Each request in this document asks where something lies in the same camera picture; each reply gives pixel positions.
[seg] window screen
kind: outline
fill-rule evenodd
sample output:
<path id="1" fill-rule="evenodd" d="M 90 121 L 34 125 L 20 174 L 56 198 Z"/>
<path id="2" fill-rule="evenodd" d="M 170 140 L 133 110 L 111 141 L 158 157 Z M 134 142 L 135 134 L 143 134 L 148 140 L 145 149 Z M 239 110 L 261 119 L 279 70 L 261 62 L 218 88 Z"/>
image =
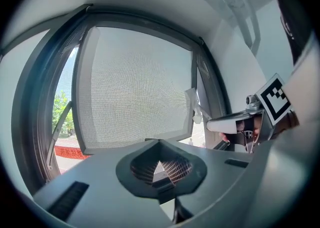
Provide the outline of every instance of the window screen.
<path id="1" fill-rule="evenodd" d="M 185 91 L 192 87 L 192 55 L 149 34 L 90 29 L 75 86 L 82 150 L 189 137 L 193 110 Z"/>

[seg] black sleeve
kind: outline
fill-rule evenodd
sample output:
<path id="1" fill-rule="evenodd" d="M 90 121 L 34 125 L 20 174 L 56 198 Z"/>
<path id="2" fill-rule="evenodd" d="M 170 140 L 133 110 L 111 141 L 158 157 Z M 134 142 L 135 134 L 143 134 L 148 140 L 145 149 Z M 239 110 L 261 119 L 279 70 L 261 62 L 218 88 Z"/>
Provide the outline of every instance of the black sleeve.
<path id="1" fill-rule="evenodd" d="M 312 26 L 299 0 L 278 0 L 278 4 L 295 64 L 309 39 Z"/>

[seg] black slot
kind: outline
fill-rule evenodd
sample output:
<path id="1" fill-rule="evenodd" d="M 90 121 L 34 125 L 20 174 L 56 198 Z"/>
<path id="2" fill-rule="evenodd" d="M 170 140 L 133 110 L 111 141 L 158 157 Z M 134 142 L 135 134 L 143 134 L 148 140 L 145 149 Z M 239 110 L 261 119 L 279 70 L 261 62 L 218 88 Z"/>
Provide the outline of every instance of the black slot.
<path id="1" fill-rule="evenodd" d="M 224 163 L 227 163 L 229 165 L 237 166 L 240 168 L 246 168 L 249 164 L 249 162 L 239 161 L 235 159 L 227 159 Z"/>
<path id="2" fill-rule="evenodd" d="M 66 221 L 88 187 L 89 185 L 85 183 L 74 182 L 48 209 L 48 212 L 56 218 Z"/>

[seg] tree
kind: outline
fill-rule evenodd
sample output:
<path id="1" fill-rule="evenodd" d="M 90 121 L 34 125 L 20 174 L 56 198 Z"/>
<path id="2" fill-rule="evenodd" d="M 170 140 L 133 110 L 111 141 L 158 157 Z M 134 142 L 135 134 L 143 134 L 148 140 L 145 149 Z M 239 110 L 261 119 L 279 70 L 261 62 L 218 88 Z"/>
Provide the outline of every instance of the tree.
<path id="1" fill-rule="evenodd" d="M 65 92 L 62 90 L 61 94 L 57 94 L 54 96 L 54 104 L 53 104 L 53 111 L 52 111 L 52 131 L 55 129 L 56 124 L 60 118 L 60 115 L 64 111 L 65 107 L 68 104 L 68 99 L 65 95 Z M 72 112 L 69 111 L 68 115 L 65 118 L 65 121 L 62 126 L 62 131 L 67 132 L 70 129 L 74 128 L 74 121 L 72 118 Z"/>

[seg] square tag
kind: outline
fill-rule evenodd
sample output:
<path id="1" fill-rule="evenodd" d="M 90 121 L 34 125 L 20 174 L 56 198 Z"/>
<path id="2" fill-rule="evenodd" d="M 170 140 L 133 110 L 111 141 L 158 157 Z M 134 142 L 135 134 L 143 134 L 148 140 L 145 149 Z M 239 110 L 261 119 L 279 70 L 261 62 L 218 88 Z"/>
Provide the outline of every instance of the square tag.
<path id="1" fill-rule="evenodd" d="M 275 74 L 257 93 L 266 110 L 272 125 L 277 124 L 292 108 L 285 93 L 282 91 L 283 80 Z"/>

